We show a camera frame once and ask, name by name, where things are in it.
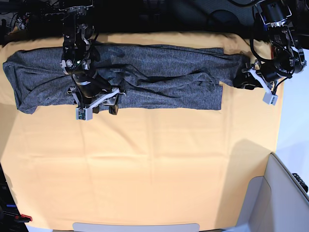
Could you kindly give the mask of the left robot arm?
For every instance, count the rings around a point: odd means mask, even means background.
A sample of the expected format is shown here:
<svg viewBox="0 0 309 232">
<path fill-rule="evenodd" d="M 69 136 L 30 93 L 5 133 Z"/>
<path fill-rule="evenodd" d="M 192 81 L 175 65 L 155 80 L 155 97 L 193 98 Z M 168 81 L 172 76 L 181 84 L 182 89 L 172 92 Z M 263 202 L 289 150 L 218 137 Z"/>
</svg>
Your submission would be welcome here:
<svg viewBox="0 0 309 232">
<path fill-rule="evenodd" d="M 268 37 L 272 58 L 261 57 L 254 48 L 254 37 L 250 37 L 250 49 L 255 57 L 253 64 L 247 64 L 242 73 L 233 80 L 233 86 L 253 90 L 264 88 L 276 94 L 278 87 L 293 74 L 303 71 L 307 62 L 296 32 L 290 29 L 292 12 L 283 0 L 253 0 L 242 4 L 231 1 L 237 7 L 251 7 L 259 14 L 256 24 L 262 24 Z"/>
</svg>

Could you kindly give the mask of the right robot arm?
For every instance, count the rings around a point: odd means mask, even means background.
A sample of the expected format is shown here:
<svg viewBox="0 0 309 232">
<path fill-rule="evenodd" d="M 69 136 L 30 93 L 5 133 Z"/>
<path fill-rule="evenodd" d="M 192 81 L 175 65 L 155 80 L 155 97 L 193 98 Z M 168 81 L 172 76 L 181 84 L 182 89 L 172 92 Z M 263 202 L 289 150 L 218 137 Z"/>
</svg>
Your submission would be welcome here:
<svg viewBox="0 0 309 232">
<path fill-rule="evenodd" d="M 60 66 L 70 75 L 73 85 L 68 94 L 77 104 L 76 118 L 91 120 L 93 114 L 99 113 L 100 105 L 107 106 L 109 113 L 118 112 L 118 99 L 123 91 L 112 86 L 101 77 L 95 67 L 100 61 L 100 54 L 92 39 L 95 26 L 87 14 L 94 6 L 92 0 L 60 0 L 59 10 L 64 11 L 63 18 L 63 54 Z"/>
</svg>

